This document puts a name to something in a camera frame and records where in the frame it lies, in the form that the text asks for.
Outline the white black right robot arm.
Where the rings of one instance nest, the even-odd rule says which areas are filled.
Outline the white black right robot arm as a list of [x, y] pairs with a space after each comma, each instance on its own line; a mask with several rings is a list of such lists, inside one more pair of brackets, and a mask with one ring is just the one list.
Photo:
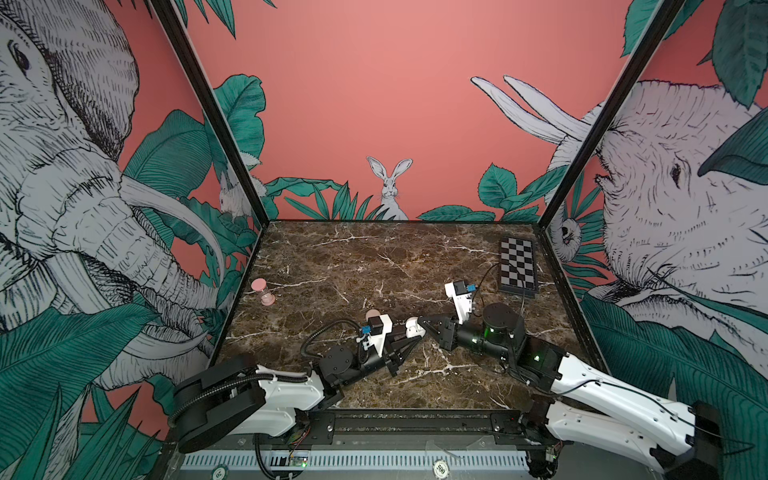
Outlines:
[[559, 450], [581, 443], [647, 466], [666, 479], [718, 479], [724, 442], [719, 411], [662, 398], [622, 382], [577, 356], [527, 333], [524, 319], [503, 303], [488, 305], [480, 324], [431, 315], [407, 321], [409, 331], [440, 348], [465, 348], [499, 361], [503, 371], [533, 388], [526, 411], [498, 430], [524, 437], [532, 476], [551, 478]]

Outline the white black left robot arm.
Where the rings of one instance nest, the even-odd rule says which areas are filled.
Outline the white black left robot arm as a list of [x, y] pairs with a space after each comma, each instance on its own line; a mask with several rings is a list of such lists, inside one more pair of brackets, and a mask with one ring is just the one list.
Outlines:
[[168, 424], [177, 448], [188, 454], [230, 434], [291, 433], [308, 422], [310, 412], [338, 403], [345, 387], [382, 369], [396, 376], [423, 337], [389, 333], [382, 344], [358, 353], [335, 346], [306, 373], [266, 368], [250, 354], [211, 367], [175, 387]]

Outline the white round earbud case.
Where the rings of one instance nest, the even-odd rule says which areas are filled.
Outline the white round earbud case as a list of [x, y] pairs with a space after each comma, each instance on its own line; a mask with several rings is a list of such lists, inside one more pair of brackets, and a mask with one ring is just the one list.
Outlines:
[[405, 328], [407, 338], [423, 337], [426, 334], [426, 330], [419, 324], [417, 317], [409, 318], [405, 323]]

